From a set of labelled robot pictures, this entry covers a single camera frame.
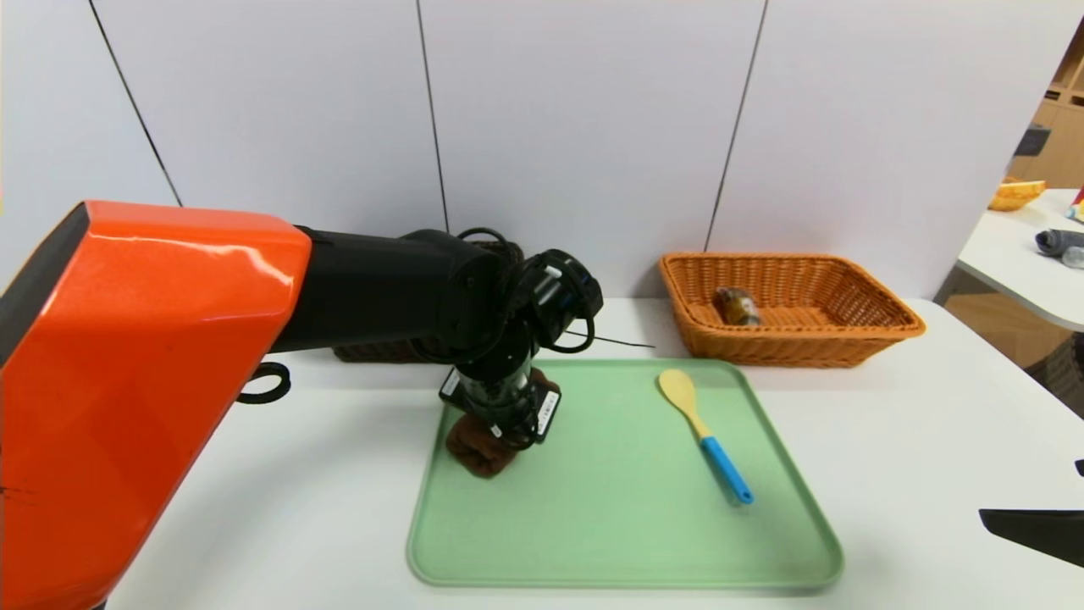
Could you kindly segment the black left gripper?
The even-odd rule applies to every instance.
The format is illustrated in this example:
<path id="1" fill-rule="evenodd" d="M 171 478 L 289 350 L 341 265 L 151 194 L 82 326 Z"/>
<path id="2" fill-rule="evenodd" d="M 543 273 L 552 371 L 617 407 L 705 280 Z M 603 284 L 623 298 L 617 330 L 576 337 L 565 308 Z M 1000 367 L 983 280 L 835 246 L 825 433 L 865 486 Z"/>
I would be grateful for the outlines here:
<path id="1" fill-rule="evenodd" d="M 534 367 L 530 351 L 496 351 L 456 364 L 438 395 L 480 418 L 485 429 L 512 449 L 543 443 L 562 405 L 562 389 Z"/>

